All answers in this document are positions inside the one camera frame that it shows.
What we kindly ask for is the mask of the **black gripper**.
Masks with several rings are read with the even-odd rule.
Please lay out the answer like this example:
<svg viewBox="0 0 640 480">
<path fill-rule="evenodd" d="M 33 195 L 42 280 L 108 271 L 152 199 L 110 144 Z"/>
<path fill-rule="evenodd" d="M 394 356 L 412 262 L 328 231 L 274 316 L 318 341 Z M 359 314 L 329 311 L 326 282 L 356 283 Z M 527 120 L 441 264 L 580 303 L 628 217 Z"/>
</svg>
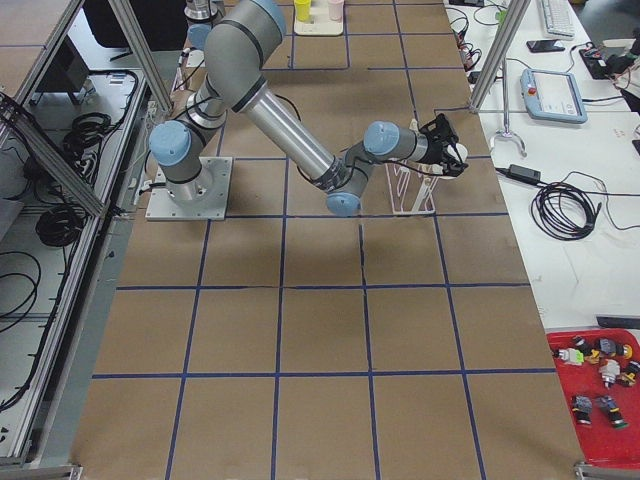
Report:
<svg viewBox="0 0 640 480">
<path fill-rule="evenodd" d="M 455 145 L 459 141 L 453 125 L 444 113 L 439 113 L 431 121 L 419 128 L 418 132 L 427 141 L 426 153 L 418 160 L 419 164 L 445 166 L 445 150 L 448 145 Z"/>
</svg>

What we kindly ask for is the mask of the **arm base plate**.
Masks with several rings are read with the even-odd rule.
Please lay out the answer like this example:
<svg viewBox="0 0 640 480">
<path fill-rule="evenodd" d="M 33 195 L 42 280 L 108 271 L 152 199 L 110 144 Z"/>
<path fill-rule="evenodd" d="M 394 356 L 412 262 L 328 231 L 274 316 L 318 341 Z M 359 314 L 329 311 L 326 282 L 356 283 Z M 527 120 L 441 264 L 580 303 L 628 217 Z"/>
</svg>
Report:
<svg viewBox="0 0 640 480">
<path fill-rule="evenodd" d="M 232 157 L 201 157 L 201 171 L 189 183 L 175 184 L 166 180 L 158 168 L 154 187 L 146 208 L 149 221 L 223 221 L 226 217 Z"/>
</svg>

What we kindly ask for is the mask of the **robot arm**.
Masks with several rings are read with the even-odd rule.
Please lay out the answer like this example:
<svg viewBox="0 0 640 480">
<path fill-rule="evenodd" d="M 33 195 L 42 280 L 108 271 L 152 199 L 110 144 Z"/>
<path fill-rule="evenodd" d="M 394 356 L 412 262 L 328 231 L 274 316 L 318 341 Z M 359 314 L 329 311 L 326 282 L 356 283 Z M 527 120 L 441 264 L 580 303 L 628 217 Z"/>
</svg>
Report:
<svg viewBox="0 0 640 480">
<path fill-rule="evenodd" d="M 285 33 L 284 16 L 272 1 L 241 1 L 212 27 L 203 44 L 203 84 L 183 112 L 151 131 L 149 150 L 164 177 L 149 200 L 148 217 L 224 218 L 232 161 L 206 157 L 203 149 L 230 111 L 248 117 L 326 193 L 328 210 L 340 217 L 358 213 L 377 165 L 434 165 L 435 176 L 449 178 L 467 168 L 466 151 L 443 114 L 419 129 L 376 121 L 344 155 L 333 154 L 282 105 L 262 73 Z"/>
<path fill-rule="evenodd" d="M 223 19 L 226 8 L 223 1 L 188 0 L 184 14 L 188 24 L 187 39 L 193 48 L 203 50 L 207 36 Z"/>
</svg>

